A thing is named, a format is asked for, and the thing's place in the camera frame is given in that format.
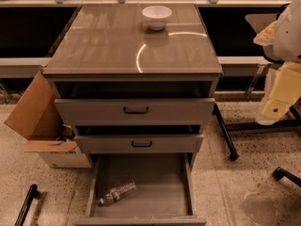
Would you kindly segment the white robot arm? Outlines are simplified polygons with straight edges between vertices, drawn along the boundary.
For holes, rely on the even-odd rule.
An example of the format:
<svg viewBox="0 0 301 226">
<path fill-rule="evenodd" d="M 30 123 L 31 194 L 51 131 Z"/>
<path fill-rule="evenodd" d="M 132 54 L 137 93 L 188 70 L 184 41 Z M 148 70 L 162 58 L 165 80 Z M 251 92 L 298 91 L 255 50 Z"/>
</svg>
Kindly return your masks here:
<svg viewBox="0 0 301 226">
<path fill-rule="evenodd" d="M 293 0 L 278 18 L 253 40 L 261 46 L 271 45 L 275 57 L 283 61 L 265 82 L 256 122 L 278 122 L 301 98 L 301 0 Z"/>
</svg>

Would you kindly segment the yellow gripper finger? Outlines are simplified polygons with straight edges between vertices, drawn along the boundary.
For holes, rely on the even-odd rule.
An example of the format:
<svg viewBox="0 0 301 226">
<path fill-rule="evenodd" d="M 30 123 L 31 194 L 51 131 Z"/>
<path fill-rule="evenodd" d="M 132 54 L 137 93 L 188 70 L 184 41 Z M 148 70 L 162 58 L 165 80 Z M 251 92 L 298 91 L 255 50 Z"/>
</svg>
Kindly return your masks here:
<svg viewBox="0 0 301 226">
<path fill-rule="evenodd" d="M 278 122 L 300 98 L 301 63 L 286 61 L 279 69 L 270 69 L 255 115 L 256 122 L 260 125 Z"/>
</svg>

